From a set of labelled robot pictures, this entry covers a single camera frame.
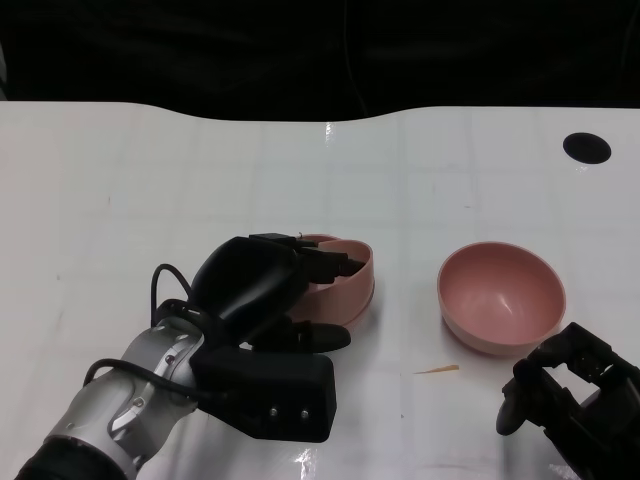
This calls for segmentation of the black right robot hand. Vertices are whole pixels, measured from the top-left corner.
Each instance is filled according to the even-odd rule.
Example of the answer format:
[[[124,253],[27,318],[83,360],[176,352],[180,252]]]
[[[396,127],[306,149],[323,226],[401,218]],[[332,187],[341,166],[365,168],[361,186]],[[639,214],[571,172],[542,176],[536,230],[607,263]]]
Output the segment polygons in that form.
[[[547,372],[562,364],[597,391],[578,402]],[[570,323],[518,361],[502,393],[500,435],[530,422],[580,478],[639,477],[639,369],[582,326]]]

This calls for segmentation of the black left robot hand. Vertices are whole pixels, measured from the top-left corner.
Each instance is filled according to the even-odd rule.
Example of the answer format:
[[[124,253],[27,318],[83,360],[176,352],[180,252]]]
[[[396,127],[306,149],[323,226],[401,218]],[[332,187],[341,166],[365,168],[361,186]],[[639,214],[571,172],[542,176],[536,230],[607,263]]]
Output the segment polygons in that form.
[[[215,338],[255,352],[325,353],[350,342],[368,305],[373,254],[362,242],[276,233],[234,237],[196,273],[189,301]]]

